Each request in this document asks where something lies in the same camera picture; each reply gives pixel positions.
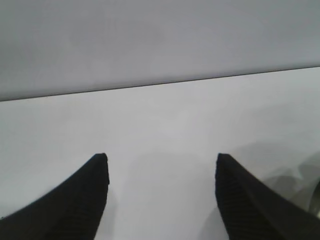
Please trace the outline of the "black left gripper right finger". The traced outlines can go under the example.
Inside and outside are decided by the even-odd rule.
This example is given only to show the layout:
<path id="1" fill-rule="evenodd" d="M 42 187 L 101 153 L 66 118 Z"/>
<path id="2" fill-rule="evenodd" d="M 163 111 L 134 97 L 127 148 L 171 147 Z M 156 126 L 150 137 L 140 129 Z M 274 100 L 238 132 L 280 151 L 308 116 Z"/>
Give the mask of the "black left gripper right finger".
<path id="1" fill-rule="evenodd" d="M 231 155 L 219 153 L 215 197 L 231 240 L 318 240 L 320 220 L 283 198 Z"/>

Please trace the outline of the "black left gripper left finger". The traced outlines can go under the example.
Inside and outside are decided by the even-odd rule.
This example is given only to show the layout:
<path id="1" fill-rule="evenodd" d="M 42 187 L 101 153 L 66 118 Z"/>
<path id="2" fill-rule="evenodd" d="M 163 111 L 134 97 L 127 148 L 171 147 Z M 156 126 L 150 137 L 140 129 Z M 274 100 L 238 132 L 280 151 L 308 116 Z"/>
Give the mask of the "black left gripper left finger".
<path id="1" fill-rule="evenodd" d="M 0 220 L 2 240 L 93 240 L 110 184 L 108 158 L 97 153 L 68 179 Z"/>

